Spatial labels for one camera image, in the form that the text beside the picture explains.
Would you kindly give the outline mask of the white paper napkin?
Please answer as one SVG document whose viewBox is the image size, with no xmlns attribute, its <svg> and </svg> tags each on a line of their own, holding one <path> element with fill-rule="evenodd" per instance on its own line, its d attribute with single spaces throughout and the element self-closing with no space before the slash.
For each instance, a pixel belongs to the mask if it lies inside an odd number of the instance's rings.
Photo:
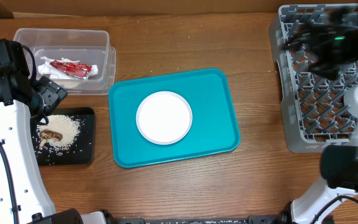
<svg viewBox="0 0 358 224">
<path fill-rule="evenodd" d="M 47 57 L 42 57 L 42 60 L 45 61 L 44 64 L 39 65 L 37 67 L 38 73 L 40 75 L 50 75 L 50 79 L 61 79 L 61 80 L 87 80 L 89 79 L 89 77 L 95 76 L 99 73 L 98 70 L 98 66 L 97 65 L 90 65 L 92 66 L 92 72 L 88 75 L 87 79 L 80 79 L 80 78 L 75 78 L 69 75 L 66 75 L 65 73 L 53 68 L 50 65 L 50 62 L 56 60 L 56 59 L 51 59 L 51 58 L 47 58 Z M 68 58 L 62 58 L 61 60 L 58 60 L 60 62 L 79 62 L 81 63 L 79 60 L 75 60 L 72 61 Z"/>
</svg>

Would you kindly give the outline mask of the red snack wrapper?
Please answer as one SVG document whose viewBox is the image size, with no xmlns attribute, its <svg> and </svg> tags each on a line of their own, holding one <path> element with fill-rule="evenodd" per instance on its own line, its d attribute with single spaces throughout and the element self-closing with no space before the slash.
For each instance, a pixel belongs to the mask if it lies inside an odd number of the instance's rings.
<svg viewBox="0 0 358 224">
<path fill-rule="evenodd" d="M 66 75 L 80 79 L 87 79 L 88 75 L 92 72 L 92 66 L 79 62 L 60 62 L 54 60 L 50 62 L 50 65 Z"/>
</svg>

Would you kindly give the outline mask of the white round plate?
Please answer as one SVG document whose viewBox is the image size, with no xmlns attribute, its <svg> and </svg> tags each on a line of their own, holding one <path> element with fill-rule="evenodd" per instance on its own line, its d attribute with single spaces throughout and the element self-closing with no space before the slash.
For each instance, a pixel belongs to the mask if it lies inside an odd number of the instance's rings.
<svg viewBox="0 0 358 224">
<path fill-rule="evenodd" d="M 147 96 L 136 112 L 137 129 L 146 140 L 158 145 L 182 140 L 192 122 L 190 104 L 172 91 L 158 91 Z"/>
</svg>

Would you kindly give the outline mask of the teal serving tray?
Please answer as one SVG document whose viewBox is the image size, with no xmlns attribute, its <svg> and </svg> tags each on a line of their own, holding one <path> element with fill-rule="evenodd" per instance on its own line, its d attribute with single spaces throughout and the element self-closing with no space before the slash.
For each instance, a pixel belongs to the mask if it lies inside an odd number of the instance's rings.
<svg viewBox="0 0 358 224">
<path fill-rule="evenodd" d="M 141 102 L 158 91 L 184 97 L 193 113 L 188 134 L 169 145 L 146 140 L 135 121 Z M 117 82 L 108 101 L 114 160 L 123 168 L 230 152 L 241 141 L 227 78 L 217 68 Z"/>
</svg>

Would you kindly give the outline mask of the grey shallow bowl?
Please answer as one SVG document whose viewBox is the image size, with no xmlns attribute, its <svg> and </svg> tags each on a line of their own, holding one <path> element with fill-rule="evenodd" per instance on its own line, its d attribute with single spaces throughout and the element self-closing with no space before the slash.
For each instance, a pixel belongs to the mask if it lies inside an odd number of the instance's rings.
<svg viewBox="0 0 358 224">
<path fill-rule="evenodd" d="M 348 106 L 348 112 L 355 118 L 358 118 L 358 85 L 346 91 L 344 104 Z"/>
</svg>

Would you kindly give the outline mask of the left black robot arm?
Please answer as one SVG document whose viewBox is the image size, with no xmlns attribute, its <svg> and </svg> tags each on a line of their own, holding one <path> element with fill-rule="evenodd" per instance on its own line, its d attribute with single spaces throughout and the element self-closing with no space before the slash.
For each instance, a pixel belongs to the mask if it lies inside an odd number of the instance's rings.
<svg viewBox="0 0 358 224">
<path fill-rule="evenodd" d="M 68 93 L 49 78 L 36 78 L 36 69 L 27 66 L 28 50 L 0 39 L 0 223 L 114 223 L 107 210 L 58 213 L 45 189 L 30 120 L 48 124 L 47 116 Z"/>
</svg>

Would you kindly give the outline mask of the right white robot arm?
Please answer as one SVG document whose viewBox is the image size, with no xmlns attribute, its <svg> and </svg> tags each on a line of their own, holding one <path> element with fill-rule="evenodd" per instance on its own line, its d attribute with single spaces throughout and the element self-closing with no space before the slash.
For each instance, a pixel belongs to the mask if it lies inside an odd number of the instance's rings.
<svg viewBox="0 0 358 224">
<path fill-rule="evenodd" d="M 287 5 L 270 29 L 289 150 L 321 155 L 319 177 L 282 223 L 327 223 L 358 196 L 358 4 Z"/>
</svg>

